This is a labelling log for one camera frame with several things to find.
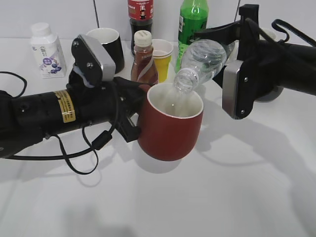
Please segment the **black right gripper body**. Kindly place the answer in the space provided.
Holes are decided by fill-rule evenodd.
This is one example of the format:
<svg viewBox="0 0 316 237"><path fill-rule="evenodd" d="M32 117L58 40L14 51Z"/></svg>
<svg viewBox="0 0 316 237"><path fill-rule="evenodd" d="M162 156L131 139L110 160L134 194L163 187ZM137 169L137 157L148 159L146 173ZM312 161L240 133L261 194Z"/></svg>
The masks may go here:
<svg viewBox="0 0 316 237"><path fill-rule="evenodd" d="M234 50L225 63L227 65L233 60L245 62L251 57L251 54L254 53L254 47L250 45L253 34L246 26L245 20L249 18L254 20L255 23L259 22L259 5L244 4L237 8L237 13L240 15L240 20L238 21L215 28L202 29L194 34L195 41L208 39L226 45L235 42ZM220 76L222 74L222 70L214 78Z"/></svg>

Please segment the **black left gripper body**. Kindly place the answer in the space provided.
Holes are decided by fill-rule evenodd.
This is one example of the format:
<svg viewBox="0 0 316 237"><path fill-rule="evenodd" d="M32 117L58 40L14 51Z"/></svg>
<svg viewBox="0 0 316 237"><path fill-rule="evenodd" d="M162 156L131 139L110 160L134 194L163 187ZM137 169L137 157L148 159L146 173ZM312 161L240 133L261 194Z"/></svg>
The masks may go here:
<svg viewBox="0 0 316 237"><path fill-rule="evenodd" d="M145 99L142 83L132 82L122 77L114 77L110 82L88 88L82 76L72 70L69 75L68 91L75 107L80 127L109 122L109 130L101 132L94 143L107 143L114 130L129 143L139 138L141 129L134 125L131 117L138 113Z"/></svg>

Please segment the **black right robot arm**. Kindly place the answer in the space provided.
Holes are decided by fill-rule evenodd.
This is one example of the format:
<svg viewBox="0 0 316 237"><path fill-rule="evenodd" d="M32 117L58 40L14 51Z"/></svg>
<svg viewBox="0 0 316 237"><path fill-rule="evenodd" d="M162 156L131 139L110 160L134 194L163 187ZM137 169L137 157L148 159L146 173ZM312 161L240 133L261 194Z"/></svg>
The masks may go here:
<svg viewBox="0 0 316 237"><path fill-rule="evenodd" d="M228 45L238 41L237 68L221 71L223 99L244 109L276 88L316 93L316 41L289 23L276 19L272 27L286 35L273 40L259 27L259 5L239 7L240 20L199 30L196 39Z"/></svg>

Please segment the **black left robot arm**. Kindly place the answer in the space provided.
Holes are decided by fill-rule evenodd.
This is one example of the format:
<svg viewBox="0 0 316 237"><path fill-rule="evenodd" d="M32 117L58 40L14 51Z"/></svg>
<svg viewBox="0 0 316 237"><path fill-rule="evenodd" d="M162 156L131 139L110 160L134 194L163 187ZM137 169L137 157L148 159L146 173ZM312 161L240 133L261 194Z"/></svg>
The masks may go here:
<svg viewBox="0 0 316 237"><path fill-rule="evenodd" d="M17 153L44 138L109 122L126 142L135 141L140 128L130 120L146 98L140 83L121 77L88 88L72 71L65 90L13 97L0 93L0 156L17 160L58 160L53 157L21 157Z"/></svg>

